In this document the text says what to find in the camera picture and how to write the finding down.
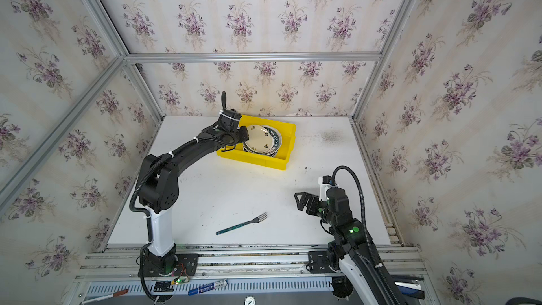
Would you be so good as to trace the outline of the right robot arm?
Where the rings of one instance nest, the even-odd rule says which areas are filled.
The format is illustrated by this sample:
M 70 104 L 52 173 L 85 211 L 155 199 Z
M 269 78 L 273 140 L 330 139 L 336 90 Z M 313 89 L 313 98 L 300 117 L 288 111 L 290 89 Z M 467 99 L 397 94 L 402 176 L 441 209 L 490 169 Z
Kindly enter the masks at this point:
M 339 187 L 337 174 L 348 172 L 354 180 L 360 200 L 361 218 L 353 216 L 346 191 Z M 361 182 L 348 166 L 336 167 L 321 178 L 324 197 L 296 192 L 296 207 L 320 218 L 330 226 L 333 241 L 327 245 L 329 267 L 340 271 L 364 304 L 406 304 L 407 301 L 385 267 L 366 224 L 366 203 Z

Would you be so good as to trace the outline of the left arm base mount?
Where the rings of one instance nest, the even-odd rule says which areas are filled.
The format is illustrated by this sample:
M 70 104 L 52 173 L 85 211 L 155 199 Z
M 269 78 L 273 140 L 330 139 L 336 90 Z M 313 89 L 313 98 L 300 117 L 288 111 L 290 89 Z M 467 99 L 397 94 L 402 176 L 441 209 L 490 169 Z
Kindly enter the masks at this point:
M 164 304 L 172 298 L 165 292 L 172 292 L 177 282 L 188 282 L 196 274 L 199 258 L 198 254 L 167 254 L 160 258 L 148 249 L 142 250 L 138 258 L 138 277 L 145 296 L 154 304 Z M 169 281 L 151 287 L 149 278 L 168 278 Z

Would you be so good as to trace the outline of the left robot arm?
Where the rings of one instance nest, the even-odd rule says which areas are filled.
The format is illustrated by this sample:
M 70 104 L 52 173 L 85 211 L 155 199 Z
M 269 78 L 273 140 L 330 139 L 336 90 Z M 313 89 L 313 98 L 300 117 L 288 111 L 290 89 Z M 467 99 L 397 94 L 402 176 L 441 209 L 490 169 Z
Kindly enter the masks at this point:
M 129 210 L 144 214 L 152 255 L 164 258 L 174 253 L 171 208 L 179 198 L 179 177 L 200 159 L 219 150 L 231 151 L 248 141 L 246 127 L 240 125 L 242 114 L 227 108 L 227 93 L 221 94 L 218 120 L 199 135 L 162 155 L 147 155 L 141 165 Z

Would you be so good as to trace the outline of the cream floral plate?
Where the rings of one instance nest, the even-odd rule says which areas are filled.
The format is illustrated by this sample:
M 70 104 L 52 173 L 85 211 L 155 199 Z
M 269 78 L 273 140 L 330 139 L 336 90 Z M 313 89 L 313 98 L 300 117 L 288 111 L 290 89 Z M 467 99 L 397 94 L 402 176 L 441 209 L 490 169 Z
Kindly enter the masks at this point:
M 252 124 L 246 127 L 248 131 L 248 140 L 244 146 L 254 153 L 266 153 L 274 145 L 274 139 L 269 131 L 258 124 Z

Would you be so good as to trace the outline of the green text-rimmed white plate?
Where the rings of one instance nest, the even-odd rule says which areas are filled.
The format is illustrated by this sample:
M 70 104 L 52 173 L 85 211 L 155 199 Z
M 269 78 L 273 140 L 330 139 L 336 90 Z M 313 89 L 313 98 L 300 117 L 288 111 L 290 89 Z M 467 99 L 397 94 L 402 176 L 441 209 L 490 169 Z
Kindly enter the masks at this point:
M 282 146 L 282 136 L 280 135 L 279 131 L 276 130 L 275 128 L 272 128 L 272 127 L 269 127 L 269 126 L 263 126 L 265 127 L 270 135 L 273 137 L 274 139 L 274 145 L 273 147 L 268 151 L 268 152 L 265 152 L 265 153 L 255 153 L 255 152 L 252 152 L 250 151 L 248 148 L 246 148 L 244 146 L 244 143 L 243 143 L 243 149 L 245 152 L 248 152 L 248 153 L 252 153 L 252 154 L 256 154 L 256 155 L 264 155 L 264 156 L 268 156 L 268 157 L 274 157 L 277 152 L 279 151 L 280 147 Z

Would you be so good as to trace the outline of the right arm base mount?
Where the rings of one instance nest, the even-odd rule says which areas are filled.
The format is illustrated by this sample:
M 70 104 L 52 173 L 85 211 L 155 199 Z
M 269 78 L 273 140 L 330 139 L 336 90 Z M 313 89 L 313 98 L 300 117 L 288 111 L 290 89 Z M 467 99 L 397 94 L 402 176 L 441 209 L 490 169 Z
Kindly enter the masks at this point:
M 326 250 L 308 252 L 306 270 L 311 274 L 340 273 L 339 262 L 344 257 L 344 250 L 332 241 Z M 332 294 L 339 299 L 349 299 L 354 292 L 354 286 L 346 276 L 332 277 Z

